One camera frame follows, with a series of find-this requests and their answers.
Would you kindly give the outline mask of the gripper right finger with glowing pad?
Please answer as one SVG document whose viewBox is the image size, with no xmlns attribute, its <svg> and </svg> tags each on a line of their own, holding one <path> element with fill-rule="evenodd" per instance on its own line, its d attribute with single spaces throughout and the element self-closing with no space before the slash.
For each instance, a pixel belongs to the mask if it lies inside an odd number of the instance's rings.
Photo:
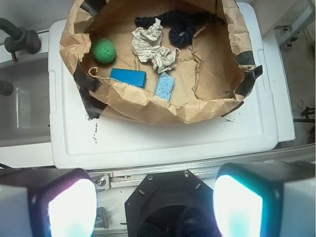
<svg viewBox="0 0 316 237">
<path fill-rule="evenodd" d="M 214 183 L 213 208 L 224 237 L 314 237 L 316 165 L 226 163 Z"/>
</svg>

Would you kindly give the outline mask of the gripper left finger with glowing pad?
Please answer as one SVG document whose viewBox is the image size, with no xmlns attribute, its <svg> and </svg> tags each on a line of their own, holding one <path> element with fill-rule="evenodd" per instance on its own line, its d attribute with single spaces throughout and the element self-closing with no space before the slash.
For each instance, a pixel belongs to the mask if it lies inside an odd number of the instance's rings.
<svg viewBox="0 0 316 237">
<path fill-rule="evenodd" d="M 95 185 L 81 168 L 0 171 L 2 237 L 90 237 L 96 211 Z"/>
</svg>

